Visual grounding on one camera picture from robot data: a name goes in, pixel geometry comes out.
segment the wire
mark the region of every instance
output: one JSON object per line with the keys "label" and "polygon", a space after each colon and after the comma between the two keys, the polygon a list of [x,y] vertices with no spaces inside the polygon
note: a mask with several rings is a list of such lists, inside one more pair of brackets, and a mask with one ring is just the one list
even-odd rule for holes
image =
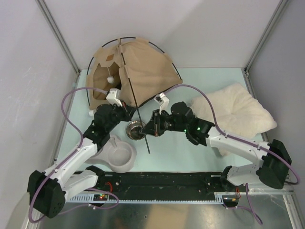
{"label": "wire", "polygon": [[[218,123],[217,123],[217,120],[216,120],[216,115],[215,115],[215,110],[213,108],[213,105],[211,103],[211,101],[209,100],[209,98],[206,96],[205,93],[203,93],[201,90],[199,90],[198,88],[194,87],[194,86],[191,86],[191,85],[188,85],[188,84],[178,84],[170,89],[168,89],[166,92],[164,92],[164,94],[167,94],[169,93],[171,90],[177,88],[177,87],[190,87],[190,88],[193,88],[195,89],[196,91],[198,91],[208,102],[210,108],[211,108],[211,111],[212,111],[212,114],[213,114],[213,119],[214,119],[214,122],[215,122],[215,127],[216,129],[224,136],[228,137],[228,138],[231,138],[233,140],[236,140],[236,141],[239,141],[239,142],[242,142],[242,143],[245,143],[245,144],[248,144],[250,146],[253,146],[253,147],[256,147],[257,149],[261,149],[267,153],[270,153],[271,155],[275,156],[277,159],[279,159],[281,162],[283,162],[290,170],[291,172],[294,174],[295,178],[296,178],[296,182],[286,182],[288,184],[292,184],[292,185],[298,185],[301,181],[301,178],[300,176],[298,175],[298,173],[295,171],[295,169],[290,165],[288,164],[284,159],[282,159],[279,155],[277,155],[276,153],[272,152],[271,150],[269,149],[266,149],[264,147],[261,147],[259,146],[258,144],[255,144],[255,143],[252,143],[252,142],[249,142],[249,141],[246,141],[246,140],[243,140],[241,138],[238,138],[238,137],[235,137],[235,136],[231,136],[231,135],[226,135],[225,132],[219,127]],[[241,209],[245,209],[247,211],[250,211],[252,212],[254,218],[256,219],[256,221],[262,225],[263,222],[261,220],[261,218],[254,212],[254,209],[252,207],[252,204],[251,204],[251,201],[250,201],[250,198],[249,198],[249,187],[248,187],[248,183],[246,184],[246,195],[247,195],[247,200],[248,200],[248,203],[249,203],[249,206],[250,206],[250,209],[247,208],[247,207],[243,207],[243,206],[240,206],[238,208],[241,208]]]}
{"label": "wire", "polygon": [[241,197],[242,197],[242,196],[240,195],[239,188],[236,187],[236,199],[240,199]]}
{"label": "wire", "polygon": [[213,115],[213,119],[214,119],[214,123],[215,123],[215,127],[216,129],[223,135],[223,136],[226,136],[230,139],[233,139],[233,140],[236,140],[236,141],[239,141],[239,142],[242,142],[242,143],[245,143],[245,144],[248,144],[250,146],[253,146],[257,149],[261,149],[269,154],[271,154],[272,156],[276,157],[278,160],[280,160],[283,164],[285,164],[290,170],[291,172],[294,174],[295,178],[296,178],[296,182],[289,182],[289,184],[291,185],[298,185],[300,184],[300,181],[301,181],[301,178],[300,176],[298,175],[298,173],[296,172],[296,170],[288,163],[286,162],[284,159],[282,159],[279,155],[277,155],[276,153],[272,152],[271,150],[269,149],[266,149],[264,147],[261,147],[259,146],[258,144],[255,144],[253,142],[249,142],[247,140],[244,140],[244,139],[241,139],[241,138],[238,138],[238,137],[235,137],[235,136],[231,136],[231,135],[226,135],[226,133],[219,127],[218,123],[217,123],[217,120],[216,120],[216,115],[215,115],[215,110],[212,106],[212,103],[211,101],[209,100],[209,98],[205,95],[205,93],[203,93],[201,90],[199,90],[198,88],[194,87],[194,86],[191,86],[191,85],[188,85],[188,84],[178,84],[178,85],[175,85],[174,87],[168,89],[166,92],[164,92],[164,94],[167,94],[169,93],[171,90],[177,88],[177,87],[190,87],[190,88],[193,88],[195,89],[196,91],[198,91],[208,102],[210,108],[211,108],[211,111],[212,111],[212,115]]}
{"label": "wire", "polygon": [[[87,75],[89,74],[89,68],[90,68],[90,65],[91,65],[93,59],[94,59],[94,57],[91,58],[90,63],[89,63],[89,66],[88,66],[88,68],[87,68]],[[89,106],[90,106],[90,99],[89,99],[88,89],[86,90],[86,93],[87,93],[88,104],[89,104]]]}
{"label": "wire", "polygon": [[248,200],[248,203],[249,203],[249,206],[250,208],[247,208],[247,207],[244,207],[244,206],[235,206],[235,207],[227,207],[225,204],[223,204],[223,206],[226,208],[226,209],[244,209],[246,211],[249,211],[253,214],[255,220],[258,222],[259,225],[263,225],[263,221],[262,219],[254,212],[254,209],[253,209],[253,206],[252,206],[252,203],[250,201],[250,197],[249,197],[249,187],[248,187],[248,183],[246,184],[246,196],[247,196],[247,200]]}
{"label": "wire", "polygon": [[42,216],[41,218],[39,218],[38,220],[34,220],[33,217],[32,217],[32,213],[33,213],[33,208],[34,208],[34,203],[37,199],[37,196],[39,194],[39,192],[41,191],[42,187],[44,186],[44,184],[48,181],[48,179],[55,173],[55,170],[56,169],[59,169],[63,164],[65,164],[71,157],[73,157],[76,152],[78,152],[78,149],[82,146],[82,143],[83,143],[83,136],[82,136],[82,132],[81,130],[76,126],[74,125],[70,119],[68,118],[68,115],[66,114],[66,112],[64,111],[64,103],[65,103],[65,100],[67,99],[67,97],[70,95],[70,94],[73,94],[74,92],[76,91],[80,91],[80,90],[85,90],[85,89],[91,89],[91,90],[96,90],[98,92],[101,92],[101,93],[104,93],[104,94],[107,94],[108,92],[107,91],[104,91],[104,90],[101,90],[99,88],[94,88],[94,87],[80,87],[80,88],[76,88],[76,89],[73,89],[72,91],[68,92],[62,99],[62,102],[61,102],[61,112],[64,116],[64,118],[67,120],[67,122],[72,125],[76,130],[77,132],[80,134],[81,136],[81,140],[80,140],[80,143],[78,145],[78,147],[69,155],[67,156],[61,163],[59,163],[54,170],[52,170],[47,176],[46,178],[41,182],[41,184],[38,186],[36,192],[34,193],[34,196],[33,196],[33,199],[30,203],[30,209],[29,209],[29,221],[31,223],[38,223],[39,221],[41,221],[45,216]]}
{"label": "wire", "polygon": [[119,198],[115,194],[113,194],[113,193],[110,193],[110,192],[107,192],[107,191],[103,191],[103,190],[99,190],[99,189],[96,189],[96,188],[89,188],[88,190],[90,190],[90,191],[98,191],[98,192],[102,192],[104,194],[108,194],[110,196],[113,196],[116,199],[116,203],[114,205],[109,206],[109,207],[98,207],[96,205],[91,205],[91,204],[81,204],[81,205],[75,206],[75,207],[73,207],[73,208],[71,208],[71,209],[69,209],[67,211],[63,211],[63,212],[59,213],[59,215],[66,214],[66,213],[71,212],[71,211],[73,211],[73,210],[75,210],[77,208],[85,207],[85,206],[92,207],[93,209],[96,209],[96,208],[97,209],[111,209],[111,208],[114,208],[114,207],[118,206],[118,204],[120,202]]}
{"label": "wire", "polygon": [[[154,43],[152,43],[152,42],[148,42],[148,43],[149,43],[149,44],[152,44],[154,47],[156,47],[157,49],[159,49],[163,54],[165,53],[165,52],[164,52],[159,46],[157,46],[156,44],[154,44]],[[179,72],[178,72],[178,70],[177,70],[177,68],[176,68],[176,66],[175,66],[175,64],[172,63],[172,65],[173,65],[174,69],[176,70],[176,72],[177,72],[179,78],[182,79],[181,76],[180,76],[180,74],[179,74]]]}
{"label": "wire", "polygon": [[110,182],[106,182],[105,185],[109,185],[110,187],[110,192],[112,192],[113,188],[112,188],[112,184]]}

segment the white cushion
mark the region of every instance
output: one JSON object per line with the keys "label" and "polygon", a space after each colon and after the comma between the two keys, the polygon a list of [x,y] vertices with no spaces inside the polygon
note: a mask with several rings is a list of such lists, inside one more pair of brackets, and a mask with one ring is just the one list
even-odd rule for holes
{"label": "white cushion", "polygon": [[[270,113],[239,83],[206,95],[221,129],[253,138],[277,126]],[[203,96],[192,100],[191,109],[197,117],[214,123],[210,106]],[[225,149],[219,149],[219,152],[223,156],[230,154]]]}

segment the white wall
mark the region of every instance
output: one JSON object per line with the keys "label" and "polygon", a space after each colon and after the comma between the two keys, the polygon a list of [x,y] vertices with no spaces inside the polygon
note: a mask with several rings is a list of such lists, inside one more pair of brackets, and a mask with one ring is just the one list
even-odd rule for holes
{"label": "white wall", "polygon": [[279,0],[46,0],[77,64],[141,36],[179,67],[245,67]]}
{"label": "white wall", "polygon": [[34,0],[0,3],[0,228],[49,164],[76,74]]}
{"label": "white wall", "polygon": [[281,140],[301,175],[295,186],[305,214],[305,1],[293,0],[250,69],[255,94],[278,127],[268,136]]}

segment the stainless steel bowl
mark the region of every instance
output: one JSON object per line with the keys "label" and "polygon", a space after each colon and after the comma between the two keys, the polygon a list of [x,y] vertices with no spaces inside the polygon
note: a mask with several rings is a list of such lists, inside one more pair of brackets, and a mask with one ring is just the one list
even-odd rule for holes
{"label": "stainless steel bowl", "polygon": [[131,140],[141,140],[145,137],[144,134],[140,133],[141,130],[141,122],[140,121],[134,121],[128,124],[126,128],[126,134]]}

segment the beige cat tent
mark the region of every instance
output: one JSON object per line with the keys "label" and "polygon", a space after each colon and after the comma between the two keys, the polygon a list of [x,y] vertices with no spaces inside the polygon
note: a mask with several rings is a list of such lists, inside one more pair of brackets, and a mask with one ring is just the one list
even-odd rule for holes
{"label": "beige cat tent", "polygon": [[[120,99],[135,107],[132,89],[137,105],[141,106],[156,94],[182,83],[171,58],[160,48],[145,39],[134,38],[123,42],[124,39],[118,39],[115,45],[107,48],[103,45],[94,54],[95,62],[87,75],[87,87],[106,91],[119,88]],[[88,93],[90,109],[107,103],[105,94],[94,90]]]}

